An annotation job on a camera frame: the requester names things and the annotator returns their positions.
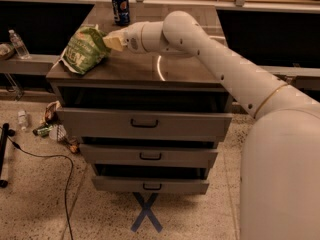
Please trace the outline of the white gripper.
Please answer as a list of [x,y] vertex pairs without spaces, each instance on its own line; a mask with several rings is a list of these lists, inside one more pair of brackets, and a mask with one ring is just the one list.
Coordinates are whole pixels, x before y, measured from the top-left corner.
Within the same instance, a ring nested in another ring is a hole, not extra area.
[[123,51],[127,48],[133,53],[143,53],[144,48],[142,45],[142,30],[144,27],[143,22],[134,23],[125,29],[111,31],[103,38],[104,44],[113,50]]

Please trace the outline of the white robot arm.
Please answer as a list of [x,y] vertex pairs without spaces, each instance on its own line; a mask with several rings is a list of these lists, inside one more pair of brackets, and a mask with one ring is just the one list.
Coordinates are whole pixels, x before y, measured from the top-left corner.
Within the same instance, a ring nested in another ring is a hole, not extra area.
[[196,57],[255,118],[243,146],[240,240],[320,240],[320,103],[210,38],[188,13],[138,22],[104,43]]

